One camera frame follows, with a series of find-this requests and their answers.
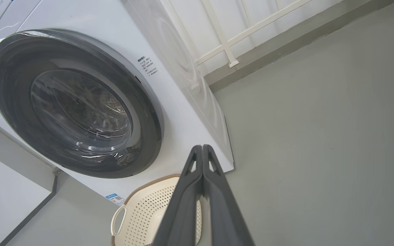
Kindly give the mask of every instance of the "white washing machine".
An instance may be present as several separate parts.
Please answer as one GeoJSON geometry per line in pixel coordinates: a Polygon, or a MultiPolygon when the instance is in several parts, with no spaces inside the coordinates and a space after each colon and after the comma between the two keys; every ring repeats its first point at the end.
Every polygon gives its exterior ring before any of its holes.
{"type": "Polygon", "coordinates": [[[180,173],[194,145],[234,168],[223,112],[160,1],[0,8],[0,129],[32,153],[116,203],[180,173]]]}

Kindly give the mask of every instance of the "beige plastic basket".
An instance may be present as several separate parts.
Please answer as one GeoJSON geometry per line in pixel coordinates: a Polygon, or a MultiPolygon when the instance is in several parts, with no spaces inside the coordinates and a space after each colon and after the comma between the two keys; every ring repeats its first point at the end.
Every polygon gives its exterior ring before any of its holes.
{"type": "MultiPolygon", "coordinates": [[[[179,174],[166,176],[133,191],[112,218],[112,246],[144,246],[153,243],[156,232],[164,217],[179,174]],[[118,232],[115,232],[115,220],[124,209],[124,218],[118,232]]],[[[201,235],[201,205],[197,201],[196,244],[201,235]]]]}

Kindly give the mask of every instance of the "energy label sticker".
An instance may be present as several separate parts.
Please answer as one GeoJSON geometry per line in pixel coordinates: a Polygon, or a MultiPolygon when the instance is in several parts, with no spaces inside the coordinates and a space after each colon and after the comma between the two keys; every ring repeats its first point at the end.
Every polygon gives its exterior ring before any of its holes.
{"type": "Polygon", "coordinates": [[[108,195],[106,196],[106,198],[111,200],[113,203],[115,203],[118,206],[122,206],[125,201],[122,197],[118,196],[117,194],[108,195]]]}

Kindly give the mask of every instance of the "white railing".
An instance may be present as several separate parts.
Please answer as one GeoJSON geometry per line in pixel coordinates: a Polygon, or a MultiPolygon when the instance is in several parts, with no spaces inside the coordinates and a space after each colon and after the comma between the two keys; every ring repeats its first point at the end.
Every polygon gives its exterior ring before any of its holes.
{"type": "MultiPolygon", "coordinates": [[[[236,64],[238,64],[238,60],[236,60],[236,58],[233,55],[231,46],[238,43],[239,41],[245,39],[246,37],[252,35],[253,33],[255,33],[256,31],[258,31],[259,29],[265,27],[266,25],[274,22],[275,20],[281,18],[282,16],[290,13],[291,11],[299,8],[300,6],[304,5],[305,3],[308,3],[311,0],[297,0],[294,3],[291,3],[290,5],[286,6],[285,8],[281,9],[280,8],[280,0],[276,0],[276,6],[278,7],[278,11],[273,13],[272,15],[270,15],[269,17],[267,17],[264,20],[261,20],[260,22],[252,25],[252,20],[250,17],[250,12],[247,8],[246,2],[245,0],[241,0],[241,4],[242,4],[242,8],[244,9],[244,12],[246,13],[246,18],[247,18],[247,26],[249,28],[247,28],[246,30],[244,30],[243,32],[241,32],[240,34],[236,35],[235,37],[233,37],[232,39],[228,40],[226,38],[226,36],[224,35],[224,32],[222,30],[222,27],[220,25],[220,22],[217,18],[217,15],[215,14],[214,8],[211,5],[210,0],[201,0],[203,2],[203,5],[205,7],[206,12],[208,13],[209,19],[212,23],[212,26],[214,27],[215,32],[217,33],[217,36],[221,42],[221,45],[218,46],[217,48],[214,48],[213,50],[209,51],[208,53],[204,54],[203,56],[201,56],[200,58],[198,58],[197,60],[194,61],[194,66],[198,66],[200,64],[202,64],[203,62],[207,61],[208,59],[210,59],[211,57],[217,55],[218,53],[225,51],[226,55],[229,59],[229,67],[233,67],[236,64]]],[[[197,48],[195,47],[194,41],[191,39],[188,31],[186,30],[186,28],[184,27],[182,21],[180,20],[179,16],[177,15],[177,13],[175,12],[174,7],[172,6],[170,0],[167,1],[168,4],[170,5],[171,9],[173,10],[173,14],[175,15],[174,17],[178,20],[180,28],[183,30],[186,39],[188,39],[188,43],[191,45],[191,49],[192,52],[195,53],[196,55],[198,55],[198,51],[197,48]]]]}

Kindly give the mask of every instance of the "concrete ledge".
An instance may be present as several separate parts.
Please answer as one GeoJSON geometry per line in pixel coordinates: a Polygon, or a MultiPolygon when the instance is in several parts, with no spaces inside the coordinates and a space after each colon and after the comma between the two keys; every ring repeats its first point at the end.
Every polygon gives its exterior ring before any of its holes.
{"type": "Polygon", "coordinates": [[[226,64],[206,75],[205,80],[211,90],[216,92],[392,3],[394,0],[344,0],[239,56],[238,65],[229,68],[226,64]]]}

